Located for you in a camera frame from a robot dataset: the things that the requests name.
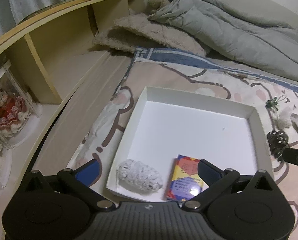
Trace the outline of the cartoon print bed sheet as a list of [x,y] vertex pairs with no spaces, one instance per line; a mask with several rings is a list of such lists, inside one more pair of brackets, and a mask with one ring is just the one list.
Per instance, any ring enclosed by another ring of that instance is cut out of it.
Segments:
[[[115,202],[165,200],[179,155],[242,174],[263,168],[274,174],[295,213],[290,237],[298,239],[298,166],[268,149],[272,131],[298,149],[298,84],[181,50],[138,48],[68,166],[95,159],[90,187]],[[128,189],[116,179],[126,159],[155,168],[163,187],[151,194]]]

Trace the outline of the doll in clear case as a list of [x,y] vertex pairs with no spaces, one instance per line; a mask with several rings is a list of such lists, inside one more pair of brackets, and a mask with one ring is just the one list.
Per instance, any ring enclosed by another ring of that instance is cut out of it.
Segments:
[[10,67],[9,60],[0,67],[0,141],[13,148],[28,139],[35,130],[42,106],[22,89]]

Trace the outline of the wooden headboard shelf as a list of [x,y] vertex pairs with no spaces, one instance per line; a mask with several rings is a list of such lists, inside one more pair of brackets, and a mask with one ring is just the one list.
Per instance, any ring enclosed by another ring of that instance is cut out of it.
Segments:
[[69,163],[109,102],[129,59],[93,38],[114,20],[141,12],[144,0],[74,0],[40,12],[0,37],[0,67],[42,106],[35,130],[0,158],[0,198],[32,165],[44,174]]

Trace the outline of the beige fluffy blanket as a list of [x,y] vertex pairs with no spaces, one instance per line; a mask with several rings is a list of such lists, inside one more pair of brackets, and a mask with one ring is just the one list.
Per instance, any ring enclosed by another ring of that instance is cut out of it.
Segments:
[[145,14],[114,20],[112,27],[93,38],[94,46],[135,53],[136,47],[172,48],[205,57],[211,48],[175,27],[150,21]]

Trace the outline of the white grey knitted scrunchie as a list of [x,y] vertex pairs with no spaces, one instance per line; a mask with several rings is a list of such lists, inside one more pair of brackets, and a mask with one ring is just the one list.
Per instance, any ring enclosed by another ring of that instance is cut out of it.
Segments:
[[162,176],[155,168],[133,159],[119,164],[116,178],[142,192],[157,192],[163,187]]

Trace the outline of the white shallow cardboard tray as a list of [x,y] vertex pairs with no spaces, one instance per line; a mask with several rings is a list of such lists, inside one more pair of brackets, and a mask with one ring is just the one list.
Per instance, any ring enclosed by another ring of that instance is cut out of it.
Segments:
[[[178,155],[206,159],[225,169],[253,175],[272,173],[270,151],[255,107],[207,95],[146,87],[129,118],[116,151],[106,187],[114,195],[147,202],[165,199]],[[164,186],[140,193],[116,178],[127,159],[155,168]]]

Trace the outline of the black hair claw clip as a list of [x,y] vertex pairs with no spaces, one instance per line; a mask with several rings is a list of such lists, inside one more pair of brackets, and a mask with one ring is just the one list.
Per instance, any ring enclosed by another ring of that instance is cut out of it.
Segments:
[[271,131],[266,135],[271,155],[280,163],[283,162],[282,153],[288,148],[289,137],[284,131]]

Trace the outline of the plush toy under duvet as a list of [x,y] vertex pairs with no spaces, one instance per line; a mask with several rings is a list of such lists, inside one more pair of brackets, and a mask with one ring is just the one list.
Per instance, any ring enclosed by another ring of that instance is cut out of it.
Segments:
[[152,14],[161,8],[169,5],[169,0],[148,0],[147,1],[147,11]]

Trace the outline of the colourful card box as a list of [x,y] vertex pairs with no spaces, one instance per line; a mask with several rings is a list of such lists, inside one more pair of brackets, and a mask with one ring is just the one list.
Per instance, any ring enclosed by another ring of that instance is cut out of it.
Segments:
[[167,200],[183,203],[202,192],[204,181],[198,174],[199,162],[199,159],[178,155],[166,191]]

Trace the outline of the grey-green duvet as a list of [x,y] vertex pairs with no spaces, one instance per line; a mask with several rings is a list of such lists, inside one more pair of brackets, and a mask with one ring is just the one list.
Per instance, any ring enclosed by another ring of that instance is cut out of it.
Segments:
[[177,27],[221,55],[298,82],[298,29],[219,0],[168,0],[149,19]]

